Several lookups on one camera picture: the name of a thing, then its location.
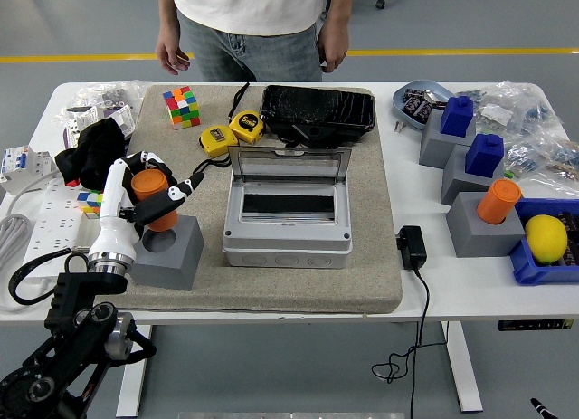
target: black case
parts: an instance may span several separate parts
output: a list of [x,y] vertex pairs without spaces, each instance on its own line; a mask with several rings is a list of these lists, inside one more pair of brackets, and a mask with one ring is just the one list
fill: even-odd
[[355,142],[375,124],[375,99],[367,93],[271,85],[261,119],[289,144],[337,148]]

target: black cloth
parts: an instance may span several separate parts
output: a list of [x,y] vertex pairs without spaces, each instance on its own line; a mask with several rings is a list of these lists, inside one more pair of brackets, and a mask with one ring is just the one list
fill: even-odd
[[76,148],[63,150],[54,161],[65,183],[80,179],[89,190],[103,190],[109,168],[125,155],[125,137],[113,118],[85,128]]

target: orange cup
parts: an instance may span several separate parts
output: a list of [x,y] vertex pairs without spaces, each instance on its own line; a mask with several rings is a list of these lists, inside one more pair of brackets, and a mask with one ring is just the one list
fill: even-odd
[[501,224],[522,196],[520,187],[508,179],[492,183],[477,206],[480,220],[489,224]]
[[[140,202],[158,191],[167,190],[169,183],[163,172],[156,168],[150,168],[134,175],[130,181],[130,186]],[[153,232],[164,232],[171,229],[176,223],[177,211],[173,210],[147,226]]]

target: blue tray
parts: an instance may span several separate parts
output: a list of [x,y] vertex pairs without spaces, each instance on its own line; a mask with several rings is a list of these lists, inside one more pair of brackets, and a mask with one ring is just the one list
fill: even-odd
[[[579,215],[579,200],[576,199],[526,199],[515,205],[521,222],[538,214],[557,215],[567,211]],[[527,238],[523,238],[510,252],[515,280],[521,285],[546,283],[579,283],[579,267],[536,265]]]
[[404,93],[408,89],[414,90],[430,90],[434,93],[437,98],[443,102],[447,102],[450,97],[455,96],[450,90],[444,89],[440,84],[434,81],[429,80],[416,80],[406,84],[401,89],[397,90],[393,97],[392,103],[394,104],[394,113],[398,115],[402,120],[406,121],[407,123],[411,124],[413,127],[418,128],[420,130],[424,129],[426,125],[423,123],[415,120],[412,116],[408,116],[406,113],[403,112],[404,109]]

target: lemon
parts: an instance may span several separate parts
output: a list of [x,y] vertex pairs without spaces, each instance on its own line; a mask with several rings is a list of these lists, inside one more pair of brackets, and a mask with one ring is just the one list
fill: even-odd
[[540,263],[561,259],[567,248],[567,231],[561,220],[551,215],[535,215],[525,226],[528,246]]

